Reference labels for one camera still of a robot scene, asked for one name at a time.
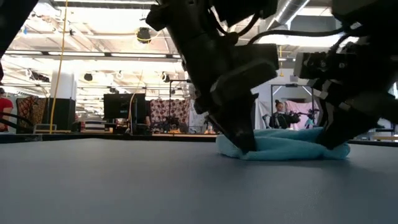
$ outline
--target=computer screen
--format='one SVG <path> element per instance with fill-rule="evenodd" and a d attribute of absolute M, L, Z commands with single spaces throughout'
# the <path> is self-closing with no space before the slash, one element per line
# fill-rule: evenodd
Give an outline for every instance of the computer screen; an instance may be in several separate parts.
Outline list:
<path fill-rule="evenodd" d="M 117 119 L 128 118 L 129 105 L 133 94 L 104 94 L 104 118 Z M 131 104 L 131 116 L 133 121 L 145 117 L 145 94 L 137 93 Z"/>

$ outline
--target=floral curtain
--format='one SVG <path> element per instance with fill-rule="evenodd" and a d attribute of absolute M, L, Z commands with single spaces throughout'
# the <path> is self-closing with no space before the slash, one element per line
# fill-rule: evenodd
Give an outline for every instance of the floral curtain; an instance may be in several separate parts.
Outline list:
<path fill-rule="evenodd" d="M 17 99 L 18 116 L 27 118 L 33 124 L 41 124 L 45 109 L 45 98 L 28 96 Z M 18 125 L 24 128 L 31 128 L 25 121 L 18 121 Z"/>
<path fill-rule="evenodd" d="M 189 120 L 189 100 L 151 100 L 150 101 L 150 114 L 152 122 L 162 122 L 169 116 L 178 118 L 180 123 L 188 124 Z"/>

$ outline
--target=black robotic arm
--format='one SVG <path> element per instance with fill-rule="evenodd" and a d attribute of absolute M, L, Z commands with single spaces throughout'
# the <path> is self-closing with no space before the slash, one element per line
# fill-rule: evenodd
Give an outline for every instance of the black robotic arm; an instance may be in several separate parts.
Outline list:
<path fill-rule="evenodd" d="M 338 30 L 271 30 L 238 47 L 239 34 L 220 29 L 210 7 L 231 26 L 250 15 L 254 20 L 269 17 L 276 12 L 277 0 L 163 0 L 152 6 L 147 23 L 157 30 L 166 27 L 172 36 L 197 89 L 196 111 L 208 111 L 210 121 L 244 152 L 256 150 L 249 116 L 256 95 L 250 89 L 276 77 L 278 69 L 276 45 L 255 41 L 272 34 L 316 37 L 344 31 L 329 52 L 300 54 L 295 68 L 296 76 L 310 80 L 322 109 L 319 125 L 324 132 L 317 142 L 333 149 L 373 128 L 379 118 L 398 122 L 397 101 L 387 94 L 397 78 L 397 41 L 388 33 L 398 25 L 397 2 L 333 0 L 333 15 L 343 25 Z M 361 25 L 352 30 L 355 23 Z M 349 36 L 360 37 L 363 44 L 337 53 Z"/>

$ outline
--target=red shirt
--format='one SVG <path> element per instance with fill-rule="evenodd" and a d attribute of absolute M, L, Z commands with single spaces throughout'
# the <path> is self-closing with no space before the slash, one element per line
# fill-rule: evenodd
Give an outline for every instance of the red shirt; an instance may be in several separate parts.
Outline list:
<path fill-rule="evenodd" d="M 5 108 L 13 108 L 11 100 L 5 99 L 5 98 L 0 98 L 0 111 L 4 112 Z"/>

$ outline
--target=towel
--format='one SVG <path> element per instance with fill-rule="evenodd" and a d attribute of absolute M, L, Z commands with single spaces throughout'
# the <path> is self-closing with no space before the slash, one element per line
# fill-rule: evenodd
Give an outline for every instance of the towel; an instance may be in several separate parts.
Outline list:
<path fill-rule="evenodd" d="M 314 159 L 345 159 L 349 145 L 342 144 L 334 150 L 315 143 L 322 128 L 300 131 L 287 129 L 254 130 L 257 151 L 243 154 L 224 135 L 217 136 L 216 144 L 221 154 L 253 161 L 285 161 Z"/>

